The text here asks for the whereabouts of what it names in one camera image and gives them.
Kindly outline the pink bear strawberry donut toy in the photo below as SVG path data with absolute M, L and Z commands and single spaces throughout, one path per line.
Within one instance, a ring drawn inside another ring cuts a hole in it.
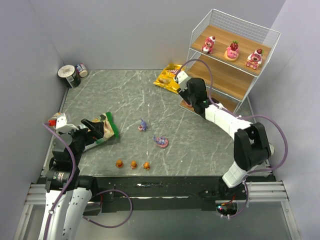
M 224 58 L 229 62 L 235 62 L 239 57 L 239 42 L 233 41 L 224 52 Z

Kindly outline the pink bear cream hat toy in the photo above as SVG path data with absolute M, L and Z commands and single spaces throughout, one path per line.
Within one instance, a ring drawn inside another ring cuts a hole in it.
M 201 48 L 202 52 L 205 54 L 211 54 L 213 52 L 215 42 L 216 42 L 215 36 L 206 37 L 204 45 Z

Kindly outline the orange bear toy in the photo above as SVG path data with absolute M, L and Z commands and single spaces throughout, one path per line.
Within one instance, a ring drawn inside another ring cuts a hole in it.
M 143 164 L 143 168 L 146 169 L 146 170 L 149 170 L 150 169 L 150 163 L 149 162 L 145 162 Z
M 124 166 L 124 163 L 123 163 L 123 161 L 122 161 L 121 159 L 118 159 L 118 160 L 116 161 L 116 163 L 115 163 L 115 166 L 116 166 L 117 168 L 122 168 L 122 167 Z
M 132 162 L 130 163 L 130 168 L 131 168 L 132 170 L 136 169 L 136 168 L 137 168 L 137 162 L 136 162 L 136 161 L 132 161 Z

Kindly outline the pink bear cake toy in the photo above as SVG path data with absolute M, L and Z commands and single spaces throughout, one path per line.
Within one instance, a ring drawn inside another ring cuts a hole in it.
M 252 54 L 247 57 L 245 65 L 253 70 L 257 70 L 258 67 L 263 62 L 263 53 L 264 51 L 260 48 L 255 50 Z

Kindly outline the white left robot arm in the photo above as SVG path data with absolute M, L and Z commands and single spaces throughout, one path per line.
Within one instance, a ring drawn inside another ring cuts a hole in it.
M 72 240 L 87 203 L 98 191 L 97 179 L 80 175 L 78 167 L 86 147 L 104 137 L 104 122 L 81 120 L 66 132 L 53 131 L 53 157 L 45 183 L 45 212 L 40 240 Z

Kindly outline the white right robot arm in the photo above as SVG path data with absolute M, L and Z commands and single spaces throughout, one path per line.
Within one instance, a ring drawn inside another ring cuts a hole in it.
M 178 94 L 203 119 L 220 127 L 233 139 L 233 164 L 219 180 L 220 194 L 236 190 L 245 176 L 272 156 L 263 124 L 235 116 L 217 100 L 210 99 L 203 79 L 187 77 L 178 80 Z

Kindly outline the green cassava chips bag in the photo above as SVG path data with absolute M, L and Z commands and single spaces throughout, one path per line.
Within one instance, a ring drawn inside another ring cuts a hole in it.
M 91 120 L 91 122 L 98 122 L 102 121 L 104 123 L 104 136 L 101 139 L 98 139 L 93 144 L 87 145 L 85 147 L 85 151 L 92 149 L 100 144 L 103 144 L 104 142 L 108 141 L 112 138 L 118 138 L 119 137 L 119 130 L 117 126 L 114 123 L 113 115 L 111 112 L 105 112 L 98 117 Z M 79 126 L 81 129 L 87 128 L 84 124 L 81 123 Z

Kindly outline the yellow Lays chips bag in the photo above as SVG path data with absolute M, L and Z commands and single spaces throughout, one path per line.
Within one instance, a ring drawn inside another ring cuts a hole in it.
M 154 85 L 164 88 L 172 93 L 178 94 L 179 84 L 175 82 L 174 77 L 180 69 L 181 64 L 170 62 L 153 82 Z

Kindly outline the black labelled can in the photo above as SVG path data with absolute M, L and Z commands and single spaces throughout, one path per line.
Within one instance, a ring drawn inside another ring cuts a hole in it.
M 73 65 L 62 66 L 58 70 L 57 75 L 65 80 L 66 86 L 70 89 L 76 88 L 81 83 L 80 76 Z

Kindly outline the blue white tipped can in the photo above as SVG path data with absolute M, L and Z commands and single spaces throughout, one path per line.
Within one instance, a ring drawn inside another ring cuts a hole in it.
M 81 78 L 85 78 L 88 75 L 88 70 L 83 63 L 78 63 L 74 67 Z

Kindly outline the silver top tin can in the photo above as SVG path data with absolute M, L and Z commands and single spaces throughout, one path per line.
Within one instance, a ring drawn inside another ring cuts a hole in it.
M 275 152 L 275 148 L 271 143 L 269 143 L 269 148 L 270 148 L 270 155 L 269 156 L 272 157 Z

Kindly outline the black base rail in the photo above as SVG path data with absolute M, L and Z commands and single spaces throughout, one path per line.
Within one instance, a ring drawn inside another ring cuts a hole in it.
M 245 200 L 243 184 L 220 194 L 218 176 L 111 176 L 96 177 L 98 190 L 91 198 L 102 202 L 103 213 L 118 211 L 215 211 L 218 201 Z

